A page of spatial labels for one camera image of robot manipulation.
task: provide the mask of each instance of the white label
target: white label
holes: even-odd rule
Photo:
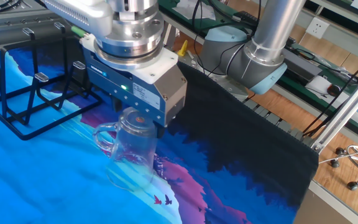
[[[156,109],[160,109],[160,97],[134,83],[134,95]]]

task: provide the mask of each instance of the clear glass cup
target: clear glass cup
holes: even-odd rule
[[[109,141],[107,131],[115,131]],[[153,162],[157,147],[153,120],[134,108],[125,109],[118,122],[99,125],[93,132],[95,143],[111,152],[106,173],[117,187],[126,190],[142,189],[154,176]]]

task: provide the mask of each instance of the metal pole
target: metal pole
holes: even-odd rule
[[[350,120],[358,110],[358,87],[355,92],[347,99],[345,104],[337,112],[334,118],[327,124],[323,132],[316,138],[312,149],[321,153],[335,135]]]
[[[264,16],[261,18],[255,32],[254,42],[257,46],[250,46],[259,50],[255,57],[265,61],[275,60],[291,34],[305,0],[269,0],[265,6]]]

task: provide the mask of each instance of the tablecloth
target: tablecloth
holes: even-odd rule
[[[63,73],[60,49],[50,44],[38,50],[41,72]],[[77,59],[83,61],[72,42],[70,61]],[[188,80],[186,105],[158,140],[157,174],[144,190],[119,189],[106,177],[108,158],[91,133],[119,113],[101,91],[105,103],[29,141],[0,122],[0,223],[292,223],[318,155],[200,72],[178,65]],[[9,51],[6,67],[8,91],[31,84],[30,49]],[[56,97],[59,86],[42,93]],[[20,111],[27,100],[8,103]],[[39,111],[21,130],[91,100],[72,98],[61,112]]]

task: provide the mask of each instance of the electrical socket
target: electrical socket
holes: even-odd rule
[[[306,32],[311,34],[319,39],[321,39],[329,27],[329,23],[318,19],[317,17],[313,18]]]

